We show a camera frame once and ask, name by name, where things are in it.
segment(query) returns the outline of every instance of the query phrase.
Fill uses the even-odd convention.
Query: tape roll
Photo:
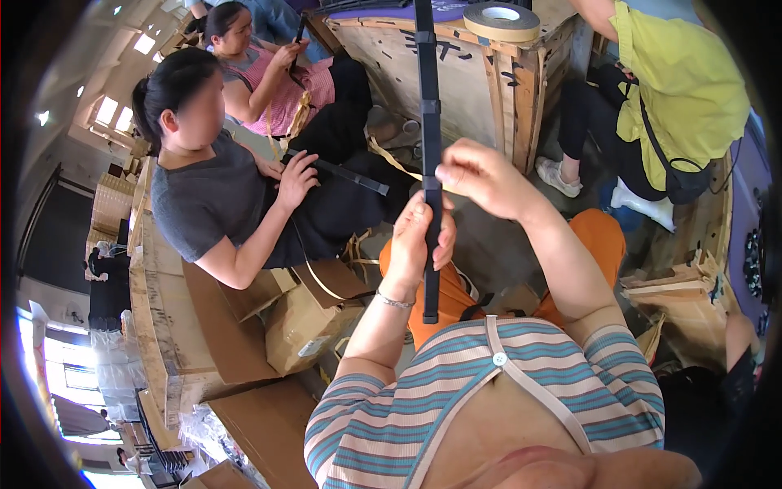
[[[465,27],[473,34],[495,41],[528,42],[540,31],[538,16],[512,3],[473,3],[465,7],[463,15]]]

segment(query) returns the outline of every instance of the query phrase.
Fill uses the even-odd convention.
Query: purple sheet
[[[450,22],[461,18],[461,11],[467,6],[464,0],[432,0],[432,16],[435,22]],[[404,9],[364,9],[333,13],[332,19],[355,19],[356,17],[391,17],[393,19],[414,19],[413,5]]]

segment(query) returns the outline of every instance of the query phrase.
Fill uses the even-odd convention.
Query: black shoulder bag
[[[694,202],[708,188],[714,164],[709,161],[704,168],[701,168],[694,161],[687,158],[673,158],[669,161],[665,157],[665,153],[662,152],[655,133],[651,130],[649,114],[646,112],[646,105],[640,94],[638,99],[640,100],[640,114],[644,119],[644,127],[646,127],[646,133],[649,135],[649,142],[655,148],[655,153],[657,153],[657,157],[665,168],[665,191],[668,193],[668,198],[676,205]],[[686,161],[698,168],[698,171],[677,170],[671,166],[671,163],[674,161]]]

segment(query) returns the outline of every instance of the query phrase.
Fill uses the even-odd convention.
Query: pink checkered apron
[[[252,90],[255,90],[264,77],[264,73],[269,67],[269,63],[272,58],[274,58],[274,53],[267,51],[266,49],[258,48],[252,43],[249,45],[249,49],[258,53],[258,59],[256,59],[255,63],[250,65],[246,71],[241,71],[236,67],[225,64],[223,66],[234,73],[242,75],[242,77],[249,82]],[[312,66],[296,68],[294,76],[301,80],[301,83],[310,93],[310,104],[314,106],[313,108],[310,108],[310,113],[307,116],[307,123],[309,123],[310,120],[315,117],[315,114],[326,104],[334,103],[334,81],[332,80],[332,74],[328,71],[328,68],[332,65],[333,61],[333,58],[326,58],[318,61]],[[274,97],[271,99],[271,103],[260,115],[260,118],[251,124],[243,123],[242,125],[250,131],[264,136],[287,135],[286,133],[293,122],[293,116],[296,115],[299,99],[301,99],[303,93],[304,90],[291,80],[288,74],[283,75],[280,78],[277,90],[274,93]],[[269,110],[271,111],[271,117],[267,118],[267,112]]]

